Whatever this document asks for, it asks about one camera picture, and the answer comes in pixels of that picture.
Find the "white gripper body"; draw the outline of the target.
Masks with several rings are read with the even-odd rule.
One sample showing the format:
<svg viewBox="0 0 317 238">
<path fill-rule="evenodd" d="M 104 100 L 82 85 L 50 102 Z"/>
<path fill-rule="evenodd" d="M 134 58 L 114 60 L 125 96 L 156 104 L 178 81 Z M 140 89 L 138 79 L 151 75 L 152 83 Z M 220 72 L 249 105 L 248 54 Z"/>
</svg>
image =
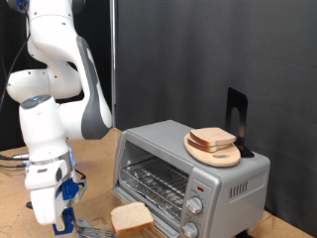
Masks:
<svg viewBox="0 0 317 238">
<path fill-rule="evenodd" d="M 78 185 L 70 178 L 65 161 L 30 165 L 25 186 L 31 191 L 33 210 L 42 225 L 56 223 L 78 192 Z"/>
</svg>

